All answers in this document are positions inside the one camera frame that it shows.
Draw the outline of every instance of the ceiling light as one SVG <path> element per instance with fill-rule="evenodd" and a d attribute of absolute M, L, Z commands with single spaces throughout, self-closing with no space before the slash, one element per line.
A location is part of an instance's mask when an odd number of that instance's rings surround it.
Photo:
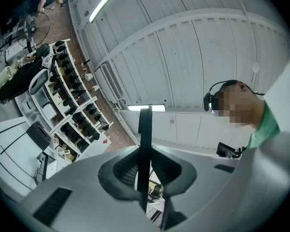
<path fill-rule="evenodd" d="M 139 106 L 128 106 L 127 108 L 130 111 L 140 111 L 141 109 L 146 109 L 149 106 L 152 107 L 153 112 L 165 112 L 165 106 L 164 105 L 139 105 Z"/>
<path fill-rule="evenodd" d="M 89 22 L 93 22 L 93 20 L 96 18 L 97 14 L 101 11 L 101 9 L 103 9 L 103 7 L 105 6 L 105 4 L 108 2 L 109 0 L 102 0 L 101 2 L 99 2 L 98 6 L 95 8 L 95 10 L 92 12 L 91 16 L 89 17 Z"/>

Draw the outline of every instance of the black vertical bar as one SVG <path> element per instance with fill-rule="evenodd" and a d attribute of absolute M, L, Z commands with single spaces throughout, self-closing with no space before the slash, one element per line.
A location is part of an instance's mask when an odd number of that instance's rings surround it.
<path fill-rule="evenodd" d="M 150 149 L 152 130 L 152 107 L 141 109 L 139 121 L 139 133 L 141 133 L 141 144 L 139 152 L 139 173 L 137 190 L 141 193 L 140 206 L 146 212 L 148 183 L 150 170 Z"/>

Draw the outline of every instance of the person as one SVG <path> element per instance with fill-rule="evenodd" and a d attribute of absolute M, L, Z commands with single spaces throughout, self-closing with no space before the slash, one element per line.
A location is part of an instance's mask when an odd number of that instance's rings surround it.
<path fill-rule="evenodd" d="M 218 115 L 228 116 L 230 123 L 250 125 L 252 133 L 247 149 L 259 147 L 266 139 L 280 133 L 279 126 L 265 101 L 260 100 L 243 82 L 230 80 L 214 94 Z"/>
<path fill-rule="evenodd" d="M 32 57 L 24 59 L 27 64 L 19 68 L 11 80 L 0 88 L 0 103 L 9 101 L 28 90 L 31 80 L 42 69 L 42 59 L 49 53 L 50 46 L 43 44 Z"/>
<path fill-rule="evenodd" d="M 13 18 L 18 18 L 23 15 L 29 15 L 36 13 L 37 16 L 39 12 L 43 11 L 43 8 L 51 5 L 55 2 L 63 5 L 65 0 L 25 0 L 18 7 L 16 7 L 12 13 Z"/>

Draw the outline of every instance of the headset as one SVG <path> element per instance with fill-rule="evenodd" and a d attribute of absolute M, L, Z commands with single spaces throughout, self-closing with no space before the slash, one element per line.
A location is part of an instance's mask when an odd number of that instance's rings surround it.
<path fill-rule="evenodd" d="M 218 83 L 215 83 L 214 85 L 212 85 L 211 88 L 209 89 L 208 93 L 203 98 L 204 110 L 208 111 L 210 108 L 212 108 L 212 112 L 217 111 L 218 110 L 218 94 L 219 94 L 219 92 L 221 92 L 225 87 L 233 85 L 233 84 L 236 84 L 237 82 L 239 82 L 239 81 L 237 81 L 237 80 L 228 80 L 228 81 L 218 82 Z M 220 90 L 217 91 L 214 95 L 211 95 L 210 92 L 211 92 L 212 88 L 214 86 L 216 86 L 217 84 L 220 84 L 220 83 L 224 83 L 221 86 Z M 248 85 L 246 85 L 246 86 L 255 95 L 265 95 L 265 94 L 259 94 L 257 92 L 254 92 L 254 91 L 252 91 L 252 89 Z"/>

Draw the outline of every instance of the tube light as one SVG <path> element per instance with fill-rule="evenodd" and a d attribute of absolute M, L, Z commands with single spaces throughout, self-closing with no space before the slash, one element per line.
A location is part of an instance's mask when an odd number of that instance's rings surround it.
<path fill-rule="evenodd" d="M 109 0 L 101 0 L 101 2 L 99 2 L 98 6 L 95 8 L 95 10 L 92 12 L 92 14 L 89 17 L 89 22 L 92 23 L 93 20 L 96 18 L 97 14 L 101 11 L 101 9 L 103 9 L 103 7 L 105 6 L 105 4 L 108 2 Z"/>
<path fill-rule="evenodd" d="M 141 109 L 146 109 L 149 106 L 152 107 L 153 112 L 165 112 L 165 106 L 164 105 L 139 105 L 139 106 L 128 106 L 127 108 L 130 111 L 140 111 Z"/>

